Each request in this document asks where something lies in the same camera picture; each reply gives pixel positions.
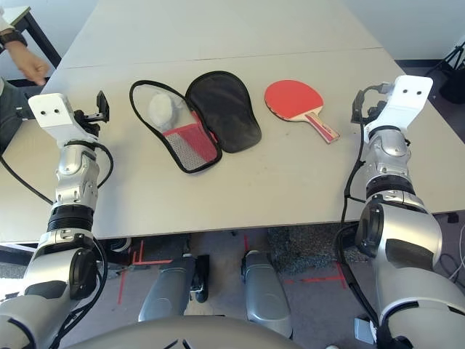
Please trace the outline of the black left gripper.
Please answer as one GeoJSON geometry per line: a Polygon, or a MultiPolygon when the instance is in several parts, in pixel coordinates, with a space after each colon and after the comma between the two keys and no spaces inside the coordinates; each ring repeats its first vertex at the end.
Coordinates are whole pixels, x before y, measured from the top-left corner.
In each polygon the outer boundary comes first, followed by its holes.
{"type": "Polygon", "coordinates": [[[84,131],[98,137],[100,133],[100,125],[98,122],[107,123],[110,119],[110,106],[108,105],[108,101],[102,90],[100,90],[97,94],[96,103],[98,113],[85,115],[83,111],[75,111],[74,119],[84,131]]]}

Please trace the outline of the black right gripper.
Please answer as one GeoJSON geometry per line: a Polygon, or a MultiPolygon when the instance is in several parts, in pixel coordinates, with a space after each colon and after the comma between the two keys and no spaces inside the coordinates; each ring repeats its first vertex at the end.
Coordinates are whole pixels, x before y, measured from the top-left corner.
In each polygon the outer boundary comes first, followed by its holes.
{"type": "MultiPolygon", "coordinates": [[[[351,123],[362,123],[363,122],[363,103],[365,101],[365,92],[359,90],[352,102],[352,115],[351,123]]],[[[372,106],[368,109],[368,115],[364,118],[364,125],[377,120],[381,112],[386,106],[385,101],[378,101],[376,106],[372,106]]]]}

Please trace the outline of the bystander bare hand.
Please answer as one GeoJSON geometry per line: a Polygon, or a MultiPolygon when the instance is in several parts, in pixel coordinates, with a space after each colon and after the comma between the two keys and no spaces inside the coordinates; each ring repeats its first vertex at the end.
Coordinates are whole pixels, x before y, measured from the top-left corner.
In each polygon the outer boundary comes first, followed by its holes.
{"type": "Polygon", "coordinates": [[[49,66],[45,61],[27,49],[24,44],[19,44],[12,57],[15,58],[16,66],[29,81],[39,86],[45,85],[49,71],[49,66]]]}

